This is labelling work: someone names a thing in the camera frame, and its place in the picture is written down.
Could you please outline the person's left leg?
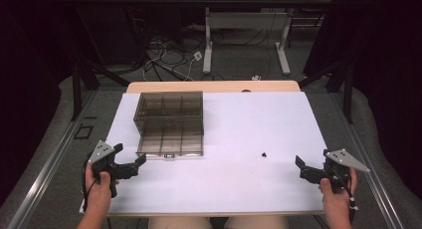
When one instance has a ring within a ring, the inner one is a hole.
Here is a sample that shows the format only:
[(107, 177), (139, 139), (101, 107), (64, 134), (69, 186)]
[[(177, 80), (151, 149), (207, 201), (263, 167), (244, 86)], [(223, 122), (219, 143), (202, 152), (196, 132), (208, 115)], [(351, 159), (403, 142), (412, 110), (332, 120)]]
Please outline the person's left leg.
[(148, 229), (212, 229), (212, 225), (203, 217), (153, 217)]

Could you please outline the clear brown compartment box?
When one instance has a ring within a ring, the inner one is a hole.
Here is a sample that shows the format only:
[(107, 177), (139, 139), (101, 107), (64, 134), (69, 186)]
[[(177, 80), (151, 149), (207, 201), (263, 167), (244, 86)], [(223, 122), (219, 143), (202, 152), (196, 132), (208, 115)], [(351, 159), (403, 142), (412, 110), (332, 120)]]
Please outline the clear brown compartment box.
[(203, 93), (142, 93), (133, 117), (138, 154), (149, 157), (202, 156)]

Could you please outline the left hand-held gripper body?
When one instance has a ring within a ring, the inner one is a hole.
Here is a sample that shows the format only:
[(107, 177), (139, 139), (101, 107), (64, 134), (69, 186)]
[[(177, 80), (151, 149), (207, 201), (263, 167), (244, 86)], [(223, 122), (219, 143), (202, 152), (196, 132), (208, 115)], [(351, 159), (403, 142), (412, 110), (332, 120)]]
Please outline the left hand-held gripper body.
[(96, 178), (100, 177), (101, 171), (109, 173), (111, 179), (109, 190), (111, 197), (115, 198), (117, 196), (115, 182), (120, 179), (130, 179), (133, 176), (138, 176), (138, 167), (135, 166), (134, 162), (116, 163), (116, 154), (113, 152), (113, 146), (100, 140), (89, 158), (89, 164), (93, 167), (93, 173)]

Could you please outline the person's right leg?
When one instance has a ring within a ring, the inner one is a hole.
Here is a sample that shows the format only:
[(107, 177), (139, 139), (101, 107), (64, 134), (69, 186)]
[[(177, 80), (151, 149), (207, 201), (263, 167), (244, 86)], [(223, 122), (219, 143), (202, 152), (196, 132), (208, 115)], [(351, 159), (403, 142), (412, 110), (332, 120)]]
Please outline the person's right leg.
[(237, 216), (229, 218), (224, 229), (289, 229), (289, 223), (277, 215)]

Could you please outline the white desk with legs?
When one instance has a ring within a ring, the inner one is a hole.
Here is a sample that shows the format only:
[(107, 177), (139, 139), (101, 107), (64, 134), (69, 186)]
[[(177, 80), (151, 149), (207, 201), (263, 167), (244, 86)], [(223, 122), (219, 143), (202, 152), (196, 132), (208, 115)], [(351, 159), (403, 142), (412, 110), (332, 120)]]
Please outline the white desk with legs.
[[(317, 0), (305, 0), (307, 3), (315, 3)], [(285, 48), (288, 40), (288, 33), (291, 29), (294, 7), (283, 7), (283, 12), (278, 12), (275, 7), (273, 12), (239, 12), (228, 10), (227, 12), (214, 11), (210, 7), (205, 8), (205, 53), (203, 61), (203, 73), (209, 74), (212, 65), (213, 42), (211, 40), (212, 29), (268, 29), (280, 30), (281, 38), (275, 43), (282, 73), (288, 76), (291, 71), (286, 57)]]

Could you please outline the person's left hand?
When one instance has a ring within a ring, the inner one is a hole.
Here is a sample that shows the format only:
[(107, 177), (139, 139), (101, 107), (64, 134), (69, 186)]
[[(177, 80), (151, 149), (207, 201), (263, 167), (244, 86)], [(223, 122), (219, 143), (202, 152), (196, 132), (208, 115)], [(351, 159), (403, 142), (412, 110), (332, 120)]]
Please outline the person's left hand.
[(87, 214), (107, 214), (111, 203), (109, 185), (110, 175), (106, 171), (100, 172), (100, 179), (93, 173), (93, 167), (88, 164), (86, 169), (86, 184), (88, 193)]

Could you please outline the person's right hand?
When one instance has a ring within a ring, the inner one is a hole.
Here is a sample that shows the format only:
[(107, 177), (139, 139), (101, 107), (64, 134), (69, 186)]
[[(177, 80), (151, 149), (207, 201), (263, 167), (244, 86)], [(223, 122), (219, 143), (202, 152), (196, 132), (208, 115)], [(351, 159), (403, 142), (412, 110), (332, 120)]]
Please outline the person's right hand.
[(340, 217), (348, 217), (349, 214), (349, 195), (355, 192), (357, 186), (357, 176), (354, 168), (349, 170), (350, 180), (345, 189), (334, 193), (331, 188), (330, 181), (323, 178), (320, 181), (319, 190), (322, 193), (322, 203), (325, 212), (325, 217), (333, 217), (339, 219)]

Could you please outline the person's leg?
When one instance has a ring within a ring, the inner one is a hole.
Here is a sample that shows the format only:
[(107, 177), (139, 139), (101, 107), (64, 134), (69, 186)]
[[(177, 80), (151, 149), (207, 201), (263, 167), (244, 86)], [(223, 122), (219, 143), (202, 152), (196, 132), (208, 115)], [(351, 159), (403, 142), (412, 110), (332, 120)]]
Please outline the person's leg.
[(148, 229), (212, 229), (212, 225), (203, 217), (153, 217)]
[(224, 229), (289, 229), (289, 223), (277, 215), (237, 216), (229, 218)]

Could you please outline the silver floor rail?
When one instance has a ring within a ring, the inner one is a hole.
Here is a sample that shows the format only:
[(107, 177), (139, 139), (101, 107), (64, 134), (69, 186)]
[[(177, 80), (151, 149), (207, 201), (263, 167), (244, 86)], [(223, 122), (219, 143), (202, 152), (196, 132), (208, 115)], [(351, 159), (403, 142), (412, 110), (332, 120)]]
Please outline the silver floor rail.
[(378, 143), (378, 134), (372, 112), (365, 97), (352, 98), (351, 121), (342, 111), (342, 97), (329, 94), (339, 122), (338, 137), (329, 143), (334, 148), (345, 148), (369, 169), (369, 173), (359, 174), (357, 204), (359, 211), (354, 219), (358, 228), (404, 229), (398, 207), (393, 203), (392, 192), (395, 182), (401, 184), (395, 171), (384, 158)]
[(81, 112), (75, 119), (72, 119), (72, 97), (69, 94), (62, 95), (40, 145), (0, 208), (0, 226), (3, 229), (23, 229), (27, 225), (80, 126), (82, 114), (96, 94), (96, 91), (87, 91), (84, 94)]

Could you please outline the black metal stand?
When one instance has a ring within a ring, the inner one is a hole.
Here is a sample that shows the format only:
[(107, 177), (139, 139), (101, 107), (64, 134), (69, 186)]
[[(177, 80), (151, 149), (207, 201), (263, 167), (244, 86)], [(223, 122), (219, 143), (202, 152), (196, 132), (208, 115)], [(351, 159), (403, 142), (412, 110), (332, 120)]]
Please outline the black metal stand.
[(343, 87), (343, 106), (342, 113), (349, 123), (352, 123), (351, 117), (351, 97), (353, 87), (353, 67), (351, 64), (343, 62), (334, 62), (325, 69), (319, 70), (313, 75), (307, 76), (299, 81), (301, 88), (320, 79), (323, 75), (331, 73), (325, 88), (329, 93), (334, 93)]
[(100, 87), (100, 82), (96, 77), (96, 72), (114, 82), (127, 87), (129, 81), (112, 73), (100, 64), (95, 63), (82, 56), (71, 58), (72, 64), (72, 83), (73, 83), (73, 103), (74, 111), (72, 120), (76, 120), (83, 109), (82, 84), (85, 84), (90, 91), (96, 91)]

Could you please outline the white table board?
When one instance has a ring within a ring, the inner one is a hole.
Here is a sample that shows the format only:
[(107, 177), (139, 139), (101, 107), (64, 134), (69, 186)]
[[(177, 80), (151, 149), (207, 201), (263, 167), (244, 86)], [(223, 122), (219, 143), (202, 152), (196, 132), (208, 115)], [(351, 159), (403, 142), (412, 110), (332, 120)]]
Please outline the white table board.
[(325, 142), (302, 92), (207, 93), (204, 154), (151, 158), (123, 180), (116, 216), (317, 214), (317, 187), (300, 178), (296, 156), (319, 167)]

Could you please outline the dark curtain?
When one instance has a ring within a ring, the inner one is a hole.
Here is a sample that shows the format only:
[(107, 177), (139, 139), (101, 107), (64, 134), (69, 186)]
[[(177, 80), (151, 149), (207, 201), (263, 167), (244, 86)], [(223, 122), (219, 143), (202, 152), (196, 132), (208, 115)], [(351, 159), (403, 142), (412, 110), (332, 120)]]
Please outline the dark curtain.
[(422, 0), (334, 0), (304, 68), (308, 77), (352, 60), (353, 86), (368, 99), (381, 149), (404, 184), (422, 199)]
[(70, 74), (45, 0), (0, 0), (0, 206), (41, 143)]

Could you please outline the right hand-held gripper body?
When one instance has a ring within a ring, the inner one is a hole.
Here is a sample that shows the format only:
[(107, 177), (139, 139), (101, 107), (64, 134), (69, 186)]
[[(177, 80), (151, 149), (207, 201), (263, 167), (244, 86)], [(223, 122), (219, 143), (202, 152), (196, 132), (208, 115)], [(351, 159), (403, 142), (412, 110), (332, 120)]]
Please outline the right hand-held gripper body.
[(322, 169), (308, 166), (306, 171), (300, 171), (300, 178), (312, 184), (320, 184), (323, 178), (330, 181), (331, 188), (345, 188), (350, 180), (349, 170), (354, 168), (362, 172), (369, 172), (370, 169), (357, 160), (346, 149), (329, 151), (329, 155), (322, 164)]

